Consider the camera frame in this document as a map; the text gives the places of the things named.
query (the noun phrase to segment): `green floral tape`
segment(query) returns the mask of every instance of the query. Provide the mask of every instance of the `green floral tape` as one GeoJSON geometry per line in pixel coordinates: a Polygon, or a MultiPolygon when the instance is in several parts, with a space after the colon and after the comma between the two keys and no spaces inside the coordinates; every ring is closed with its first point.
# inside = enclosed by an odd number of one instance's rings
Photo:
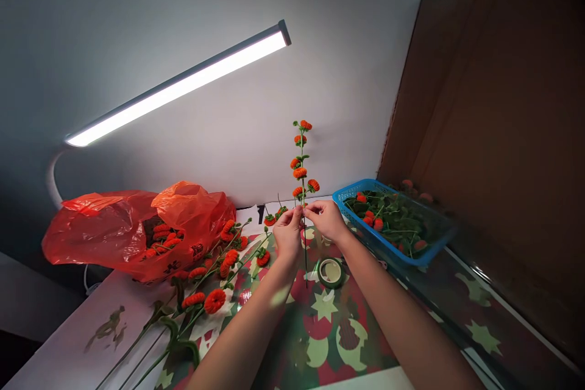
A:
{"type": "Polygon", "coordinates": [[[328,288],[335,289],[343,281],[343,267],[337,259],[323,259],[317,266],[319,281],[328,288]]]}

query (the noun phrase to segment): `led light bar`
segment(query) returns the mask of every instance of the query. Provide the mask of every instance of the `led light bar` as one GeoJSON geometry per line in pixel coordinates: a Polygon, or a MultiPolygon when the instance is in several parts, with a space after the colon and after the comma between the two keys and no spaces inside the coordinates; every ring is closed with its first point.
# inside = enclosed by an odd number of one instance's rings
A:
{"type": "Polygon", "coordinates": [[[291,44],[284,20],[106,113],[65,141],[83,147],[234,70],[291,44]]]}

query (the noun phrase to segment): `lamp arm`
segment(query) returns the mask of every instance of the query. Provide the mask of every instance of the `lamp arm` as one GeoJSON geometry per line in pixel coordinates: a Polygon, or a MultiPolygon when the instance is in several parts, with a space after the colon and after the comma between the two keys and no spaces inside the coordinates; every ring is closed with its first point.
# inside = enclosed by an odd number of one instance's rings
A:
{"type": "Polygon", "coordinates": [[[47,173],[45,182],[47,184],[47,190],[49,191],[49,196],[51,197],[51,201],[57,210],[61,210],[61,203],[63,202],[63,198],[61,198],[61,194],[59,193],[59,188],[57,188],[57,182],[55,181],[55,165],[57,164],[57,160],[61,155],[71,149],[70,146],[67,144],[62,144],[51,156],[49,160],[49,164],[47,166],[47,173]]]}

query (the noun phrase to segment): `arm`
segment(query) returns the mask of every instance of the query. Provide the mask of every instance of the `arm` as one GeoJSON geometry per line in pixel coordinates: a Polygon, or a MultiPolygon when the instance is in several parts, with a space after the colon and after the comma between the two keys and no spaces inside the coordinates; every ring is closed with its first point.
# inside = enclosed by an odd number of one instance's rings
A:
{"type": "Polygon", "coordinates": [[[439,325],[353,236],[333,201],[312,203],[305,215],[343,253],[388,344],[416,389],[484,388],[439,325]]]}
{"type": "Polygon", "coordinates": [[[191,377],[188,390],[250,388],[298,270],[301,208],[274,226],[278,258],[191,377]],[[229,373],[225,365],[229,364],[229,373]]]}

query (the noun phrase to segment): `crocheted flower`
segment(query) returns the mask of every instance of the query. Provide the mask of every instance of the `crocheted flower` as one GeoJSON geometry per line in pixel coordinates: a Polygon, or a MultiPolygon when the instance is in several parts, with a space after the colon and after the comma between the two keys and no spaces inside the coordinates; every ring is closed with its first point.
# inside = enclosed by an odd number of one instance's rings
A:
{"type": "Polygon", "coordinates": [[[164,237],[164,236],[168,236],[170,235],[171,232],[169,232],[168,230],[163,230],[162,232],[157,232],[153,235],[152,239],[154,239],[155,241],[164,237]]]}
{"type": "Polygon", "coordinates": [[[299,186],[294,191],[292,191],[292,196],[297,198],[302,193],[303,193],[303,188],[299,186]]]}
{"type": "Polygon", "coordinates": [[[273,217],[273,215],[269,214],[264,218],[264,224],[266,224],[268,227],[270,227],[271,225],[274,225],[274,223],[276,222],[276,218],[273,217]]]}
{"type": "Polygon", "coordinates": [[[238,252],[236,250],[229,250],[225,255],[224,263],[228,264],[229,266],[232,266],[236,263],[237,260],[238,252]]]}
{"type": "Polygon", "coordinates": [[[233,233],[226,233],[222,230],[221,233],[219,234],[219,237],[221,238],[222,241],[231,242],[231,240],[233,239],[233,233]]]}
{"type": "Polygon", "coordinates": [[[177,277],[181,280],[187,280],[189,278],[189,273],[187,271],[181,270],[173,274],[171,278],[173,277],[177,277]]]}
{"type": "Polygon", "coordinates": [[[268,261],[270,260],[270,252],[266,252],[264,253],[264,256],[262,257],[256,257],[256,264],[258,264],[258,266],[264,266],[268,263],[268,261]]]}
{"type": "Polygon", "coordinates": [[[304,178],[307,176],[307,170],[305,168],[298,168],[292,172],[292,176],[295,177],[297,180],[304,178]]]}
{"type": "Polygon", "coordinates": [[[235,224],[235,221],[233,219],[230,219],[229,221],[227,221],[224,225],[223,231],[226,233],[229,233],[233,227],[233,225],[235,224]]]}
{"type": "Polygon", "coordinates": [[[415,251],[420,251],[423,248],[425,248],[427,246],[427,242],[426,241],[418,241],[414,244],[414,250],[415,251]]]}
{"type": "Polygon", "coordinates": [[[374,221],[374,230],[376,232],[381,232],[383,228],[384,228],[384,221],[382,221],[381,218],[376,218],[374,221]]]}
{"type": "Polygon", "coordinates": [[[317,180],[309,180],[307,181],[307,184],[309,185],[309,192],[317,192],[319,189],[321,189],[321,186],[319,186],[319,183],[317,183],[317,180]]]}
{"type": "Polygon", "coordinates": [[[158,232],[168,232],[170,231],[171,226],[167,225],[167,224],[160,224],[157,225],[154,229],[153,232],[158,233],[158,232]]]}
{"type": "Polygon", "coordinates": [[[193,271],[189,273],[189,279],[194,279],[198,277],[203,277],[207,272],[207,268],[205,267],[197,267],[193,271]]]}
{"type": "MultiPolygon", "coordinates": [[[[307,138],[303,136],[303,144],[307,143],[307,138]]],[[[294,138],[294,144],[300,146],[300,135],[294,138]]]]}
{"type": "Polygon", "coordinates": [[[167,238],[166,241],[165,241],[165,243],[163,245],[165,247],[167,247],[167,248],[170,249],[170,248],[173,248],[175,245],[177,245],[178,243],[181,243],[181,242],[183,242],[183,240],[182,239],[179,239],[179,238],[174,238],[174,239],[167,238]]]}
{"type": "Polygon", "coordinates": [[[225,260],[221,263],[219,267],[219,276],[221,278],[226,278],[227,275],[230,273],[230,265],[225,263],[225,260]]]}
{"type": "Polygon", "coordinates": [[[223,289],[214,289],[205,299],[205,312],[215,314],[225,303],[225,292],[223,289]]]}
{"type": "Polygon", "coordinates": [[[192,296],[186,297],[185,300],[183,300],[182,307],[183,307],[183,309],[186,309],[190,306],[198,305],[199,303],[203,303],[204,301],[205,301],[205,294],[202,292],[196,292],[192,296]]]}
{"type": "Polygon", "coordinates": [[[424,192],[424,193],[419,195],[419,200],[423,200],[423,201],[426,201],[428,203],[432,203],[433,197],[431,196],[431,194],[424,192]]]}

